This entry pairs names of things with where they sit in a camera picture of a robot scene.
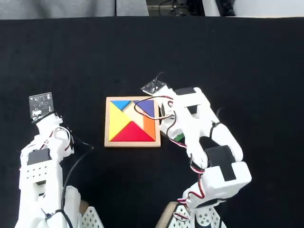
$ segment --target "black cloth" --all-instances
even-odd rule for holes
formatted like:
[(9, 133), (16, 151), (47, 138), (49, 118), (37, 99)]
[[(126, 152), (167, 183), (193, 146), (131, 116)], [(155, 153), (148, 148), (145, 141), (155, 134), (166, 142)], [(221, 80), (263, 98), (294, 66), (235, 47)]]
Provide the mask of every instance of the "black cloth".
[[(0, 21), (1, 227), (19, 210), (19, 155), (38, 132), (28, 96), (53, 92), (56, 111), (95, 145), (70, 184), (106, 228), (154, 227), (197, 175), (185, 150), (106, 149), (107, 96), (143, 95), (159, 72), (197, 86), (244, 152), (252, 182), (228, 201), (228, 227), (296, 227), (302, 219), (304, 19), (95, 18)], [(62, 162), (64, 178), (84, 153)]]

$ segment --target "perforated metal plate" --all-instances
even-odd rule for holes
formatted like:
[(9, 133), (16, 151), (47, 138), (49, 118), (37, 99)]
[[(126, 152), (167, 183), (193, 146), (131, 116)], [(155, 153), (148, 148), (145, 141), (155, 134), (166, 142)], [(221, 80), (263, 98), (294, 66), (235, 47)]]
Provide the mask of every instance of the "perforated metal plate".
[(82, 228), (104, 228), (94, 207), (88, 207), (82, 217)]
[(28, 98), (31, 118), (54, 111), (53, 96), (51, 92), (30, 96)]
[[(177, 212), (181, 215), (184, 215), (190, 218), (190, 214), (185, 209), (183, 205), (179, 205), (174, 212)], [(219, 227), (219, 215), (215, 211), (214, 207), (203, 207), (197, 210), (196, 213), (197, 223), (201, 227), (208, 227), (208, 228), (218, 228)], [(190, 221), (179, 221), (175, 217), (171, 218), (169, 222), (168, 228), (190, 228)]]

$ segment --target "tangram piece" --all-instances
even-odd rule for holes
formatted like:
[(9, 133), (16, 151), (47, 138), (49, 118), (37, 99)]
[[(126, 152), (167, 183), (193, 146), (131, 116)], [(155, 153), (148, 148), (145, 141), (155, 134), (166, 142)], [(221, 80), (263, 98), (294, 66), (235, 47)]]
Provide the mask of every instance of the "tangram piece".
[(107, 97), (105, 113), (105, 147), (159, 147), (158, 106), (154, 100), (141, 101), (148, 97)]

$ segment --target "wire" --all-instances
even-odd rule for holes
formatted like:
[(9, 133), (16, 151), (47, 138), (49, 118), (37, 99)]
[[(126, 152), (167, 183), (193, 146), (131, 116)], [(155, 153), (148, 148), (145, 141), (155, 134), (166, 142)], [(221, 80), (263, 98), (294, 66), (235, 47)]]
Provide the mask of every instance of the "wire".
[[(56, 128), (52, 131), (50, 137), (53, 135), (53, 132), (54, 132), (56, 129), (58, 129), (58, 128), (64, 129), (64, 130), (68, 133), (69, 145), (68, 145), (68, 146), (66, 147), (66, 149), (65, 149), (65, 150), (67, 150), (67, 149), (69, 148), (69, 146), (70, 146), (70, 144), (71, 144), (71, 140), (72, 140), (71, 132), (70, 132), (67, 128), (62, 127), (62, 126), (56, 127)], [(77, 138), (75, 135), (72, 135), (72, 136), (73, 136), (75, 139), (77, 139), (81, 144), (86, 145), (86, 146), (89, 146), (90, 149), (89, 149), (89, 151), (87, 151), (86, 153), (84, 153), (84, 154), (75, 162), (75, 164), (73, 165), (73, 167), (72, 167), (71, 170), (69, 171), (69, 173), (68, 173), (68, 175), (67, 175), (67, 177), (66, 177), (66, 180), (65, 180), (65, 182), (64, 182), (63, 188), (62, 188), (60, 209), (56, 210), (56, 211), (55, 211), (54, 213), (52, 213), (52, 214), (46, 214), (46, 213), (44, 212), (44, 210), (41, 209), (41, 210), (43, 211), (43, 213), (45, 214), (45, 216), (46, 216), (46, 218), (45, 218), (46, 221), (47, 221), (48, 219), (50, 219), (52, 216), (54, 216), (55, 214), (57, 214), (57, 213), (62, 213), (62, 215), (63, 215), (64, 218), (66, 219), (66, 222), (67, 222), (68, 225), (69, 225), (69, 228), (73, 228), (73, 225), (72, 225), (72, 222), (71, 222), (70, 218), (68, 217), (68, 215), (67, 215), (67, 214), (65, 213), (65, 211), (64, 211), (64, 206), (65, 206), (65, 202), (66, 202), (67, 183), (68, 183), (68, 180), (69, 180), (70, 177), (71, 177), (72, 172), (75, 170), (75, 168), (77, 167), (77, 165), (78, 165), (78, 164), (79, 164), (79, 163), (80, 163), (80, 162), (81, 162), (81, 161), (82, 161), (90, 152), (92, 152), (92, 151), (94, 150), (94, 146), (93, 146), (93, 145), (91, 145), (91, 144), (89, 144), (89, 143), (86, 143), (86, 142), (80, 140), (80, 139)]]
[(70, 131), (69, 131), (67, 128), (62, 127), (62, 126), (56, 127), (55, 130), (57, 130), (58, 128), (59, 128), (59, 129), (65, 130), (66, 133), (67, 133), (67, 135), (68, 135), (68, 145), (67, 145), (66, 148), (65, 148), (65, 151), (66, 151), (66, 150), (70, 147), (70, 145), (71, 145), (71, 133), (70, 133)]
[(192, 154), (190, 155), (190, 161), (189, 161), (189, 163), (190, 163), (190, 168), (194, 171), (194, 172), (196, 172), (196, 173), (198, 173), (198, 174), (203, 174), (204, 172), (205, 172), (205, 170), (203, 170), (203, 169), (200, 169), (200, 168), (196, 168), (196, 167), (194, 167), (193, 165), (192, 165)]
[(55, 113), (54, 111), (53, 112), (49, 112), (43, 116), (41, 116), (41, 114), (37, 115), (37, 117), (32, 121), (32, 124), (37, 124), (39, 123), (41, 120), (43, 120), (44, 118), (48, 117), (49, 115), (52, 115), (53, 113)]
[[(201, 199), (201, 200), (202, 200), (203, 198), (205, 198), (205, 194), (204, 194), (204, 191), (203, 191), (203, 187), (202, 187), (202, 185), (201, 185), (201, 176), (202, 176), (202, 173), (200, 173), (200, 174), (198, 175), (198, 186), (199, 186), (199, 191), (200, 191), (200, 194), (201, 194), (201, 195), (197, 194), (197, 193), (194, 192), (194, 191), (190, 191), (190, 192), (188, 192), (188, 198), (189, 198), (189, 195), (190, 195), (190, 194), (195, 195), (197, 198), (199, 198), (199, 199)], [(183, 198), (177, 199), (177, 201), (178, 201), (180, 204), (183, 204), (183, 205), (186, 204), (186, 200), (187, 200), (187, 198), (185, 198), (185, 199), (183, 199)]]
[(213, 133), (213, 129), (216, 128), (219, 124), (221, 124), (220, 120), (219, 120), (219, 112), (222, 110), (223, 108), (219, 108), (216, 112), (216, 117), (218, 118), (218, 122), (214, 122), (212, 121), (212, 127), (210, 129), (210, 134), (209, 134), (209, 138), (212, 139), (212, 133)]
[(73, 167), (71, 168), (71, 170), (68, 172), (68, 175), (66, 177), (66, 181), (63, 185), (63, 189), (62, 189), (62, 195), (61, 195), (61, 210), (63, 210), (64, 206), (65, 206), (65, 201), (66, 201), (66, 190), (67, 190), (67, 183), (68, 180), (70, 179), (73, 171), (75, 170), (75, 168), (77, 167), (77, 165), (92, 151), (94, 151), (94, 146), (88, 144), (88, 143), (84, 143), (83, 141), (80, 141), (82, 144), (90, 146), (90, 149), (88, 152), (84, 153), (73, 165)]
[(180, 146), (180, 147), (182, 147), (182, 148), (187, 148), (186, 144), (183, 144), (183, 143), (181, 143), (181, 142), (179, 142), (179, 141), (176, 141), (176, 140), (174, 140), (174, 139), (171, 139), (171, 138), (168, 136), (169, 130), (170, 130), (170, 129), (176, 124), (176, 122), (177, 122), (176, 112), (175, 112), (175, 111), (173, 111), (173, 112), (174, 112), (174, 121), (173, 121), (173, 123), (167, 128), (166, 137), (167, 137), (171, 142), (173, 142), (174, 144), (176, 144), (176, 145), (178, 145), (178, 146)]
[(190, 218), (188, 218), (188, 217), (186, 217), (186, 216), (184, 216), (184, 215), (181, 215), (181, 214), (179, 214), (179, 213), (176, 213), (176, 212), (173, 213), (173, 217), (175, 217), (177, 220), (179, 220), (179, 221), (181, 221), (181, 222), (186, 222), (186, 221), (189, 221), (189, 220), (190, 220)]
[(143, 100), (140, 100), (140, 101), (136, 102), (135, 105), (134, 105), (134, 110), (135, 110), (137, 113), (139, 113), (140, 115), (144, 115), (144, 116), (146, 116), (146, 117), (148, 117), (149, 119), (152, 119), (152, 120), (163, 120), (163, 119), (167, 119), (167, 118), (173, 116), (172, 114), (170, 114), (170, 115), (162, 116), (162, 117), (159, 117), (159, 118), (154, 118), (154, 117), (152, 117), (152, 116), (150, 116), (150, 115), (148, 115), (148, 114), (146, 114), (146, 113), (139, 112), (139, 111), (136, 109), (137, 105), (138, 105), (140, 102), (146, 101), (146, 100), (150, 100), (150, 99), (153, 99), (153, 98), (157, 98), (157, 97), (163, 97), (163, 98), (168, 98), (168, 99), (170, 99), (170, 100), (173, 100), (173, 98), (171, 98), (171, 97), (169, 97), (169, 96), (151, 96), (151, 97), (148, 97), (148, 98), (146, 98), (146, 99), (143, 99)]
[(54, 130), (52, 130), (50, 136), (43, 142), (42, 146), (40, 147), (40, 150), (43, 149), (43, 147), (44, 147), (45, 145), (48, 145), (48, 139), (51, 138), (53, 135), (55, 135), (54, 132), (56, 132), (56, 130), (57, 130), (58, 128), (59, 128), (59, 129), (65, 130), (66, 133), (67, 133), (67, 135), (68, 135), (68, 145), (65, 147), (65, 151), (67, 151), (67, 149), (68, 149), (68, 148), (70, 147), (70, 145), (71, 145), (71, 133), (70, 133), (70, 131), (69, 131), (67, 128), (62, 127), (62, 126), (57, 126)]
[(153, 92), (155, 93), (156, 91), (156, 88), (157, 88), (157, 79), (159, 76), (161, 75), (164, 75), (165, 73), (164, 72), (159, 72), (158, 75), (155, 77), (155, 83), (154, 83), (154, 89), (153, 89)]

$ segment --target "white robotic arm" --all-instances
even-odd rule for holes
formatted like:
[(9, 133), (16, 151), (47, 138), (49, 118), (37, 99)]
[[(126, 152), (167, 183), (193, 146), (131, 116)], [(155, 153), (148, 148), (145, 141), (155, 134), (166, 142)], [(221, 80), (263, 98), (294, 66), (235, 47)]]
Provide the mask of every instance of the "white robotic arm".
[[(172, 115), (162, 120), (160, 129), (172, 142), (186, 148), (190, 161), (195, 165), (190, 166), (199, 174), (198, 182), (185, 190), (183, 198), (178, 200), (189, 210), (190, 227), (195, 227), (198, 212), (206, 211), (204, 214), (207, 215), (210, 207), (234, 196), (251, 181), (249, 169), (242, 161), (242, 149), (229, 129), (219, 122), (199, 88), (173, 91), (155, 79), (142, 90), (157, 96), (155, 100), (163, 116)], [(182, 134), (185, 145), (176, 141)], [(202, 136), (210, 137), (219, 146), (203, 150), (200, 144)]]
[[(29, 104), (39, 134), (21, 151), (19, 219), (15, 228), (88, 227), (79, 212), (80, 194), (72, 186), (64, 188), (59, 164), (74, 153), (73, 136), (61, 126), (63, 120), (54, 112), (51, 93), (29, 97)], [(89, 211), (95, 213), (90, 226), (103, 228), (95, 209), (90, 207)]]

